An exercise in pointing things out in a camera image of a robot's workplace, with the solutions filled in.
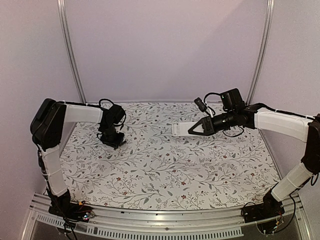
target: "floral tablecloth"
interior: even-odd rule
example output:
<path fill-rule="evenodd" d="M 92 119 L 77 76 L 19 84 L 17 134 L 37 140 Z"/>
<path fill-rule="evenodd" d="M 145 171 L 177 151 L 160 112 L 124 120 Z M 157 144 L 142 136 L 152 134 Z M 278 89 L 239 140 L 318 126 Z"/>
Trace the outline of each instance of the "floral tablecloth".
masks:
<path fill-rule="evenodd" d="M 66 144 L 60 161 L 72 200 L 144 210 L 226 208 L 261 201 L 279 180 L 257 130 L 173 137 L 172 123 L 205 116 L 194 103 L 121 105 L 125 145 L 103 145 L 91 123 L 78 123 Z M 221 104 L 211 106 L 222 112 Z"/>

